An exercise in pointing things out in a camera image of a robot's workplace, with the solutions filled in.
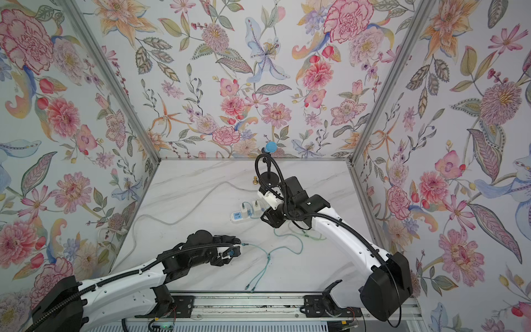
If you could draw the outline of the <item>white usb charger adapter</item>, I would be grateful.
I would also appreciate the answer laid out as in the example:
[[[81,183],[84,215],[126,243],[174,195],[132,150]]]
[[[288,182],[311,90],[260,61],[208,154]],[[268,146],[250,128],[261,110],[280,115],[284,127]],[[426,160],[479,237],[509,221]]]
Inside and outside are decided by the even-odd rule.
[[[260,218],[265,212],[265,208],[262,206],[260,200],[255,200],[252,202],[252,212],[253,218]]]

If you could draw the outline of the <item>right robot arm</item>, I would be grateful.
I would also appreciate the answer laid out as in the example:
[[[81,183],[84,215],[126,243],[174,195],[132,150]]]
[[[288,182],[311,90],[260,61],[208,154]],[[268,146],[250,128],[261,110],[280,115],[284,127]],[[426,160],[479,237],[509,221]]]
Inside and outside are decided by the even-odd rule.
[[[347,290],[340,280],[322,292],[325,310],[335,315],[348,307],[365,308],[375,319],[390,322],[412,296],[409,262],[401,254],[390,254],[347,224],[322,196],[308,196],[297,177],[285,178],[270,153],[257,156],[256,165],[265,163],[266,172],[257,172],[259,197],[267,208],[261,221],[274,229],[290,222],[300,230],[316,230],[333,242],[353,263],[358,275]]]

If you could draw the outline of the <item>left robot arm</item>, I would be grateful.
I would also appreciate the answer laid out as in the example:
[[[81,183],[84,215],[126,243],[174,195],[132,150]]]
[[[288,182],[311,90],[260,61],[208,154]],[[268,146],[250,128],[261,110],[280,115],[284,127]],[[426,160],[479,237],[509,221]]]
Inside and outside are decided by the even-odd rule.
[[[135,268],[78,281],[61,279],[32,310],[28,331],[90,331],[134,316],[160,318],[174,304],[167,285],[195,266],[222,267],[241,254],[235,236],[199,230],[186,242]]]

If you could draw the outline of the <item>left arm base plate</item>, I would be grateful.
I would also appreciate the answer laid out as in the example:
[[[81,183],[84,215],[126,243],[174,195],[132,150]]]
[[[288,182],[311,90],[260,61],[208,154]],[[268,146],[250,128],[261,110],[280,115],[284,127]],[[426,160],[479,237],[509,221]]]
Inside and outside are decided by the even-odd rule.
[[[135,315],[134,318],[191,318],[195,297],[193,295],[172,296],[168,303],[157,304],[145,315]]]

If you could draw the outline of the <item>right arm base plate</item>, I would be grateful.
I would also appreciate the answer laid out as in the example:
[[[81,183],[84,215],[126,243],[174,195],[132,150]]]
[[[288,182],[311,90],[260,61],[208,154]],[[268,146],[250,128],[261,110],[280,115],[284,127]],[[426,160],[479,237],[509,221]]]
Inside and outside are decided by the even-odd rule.
[[[352,320],[361,318],[359,308],[340,308],[330,297],[324,295],[306,295],[300,312],[307,318],[346,318]]]

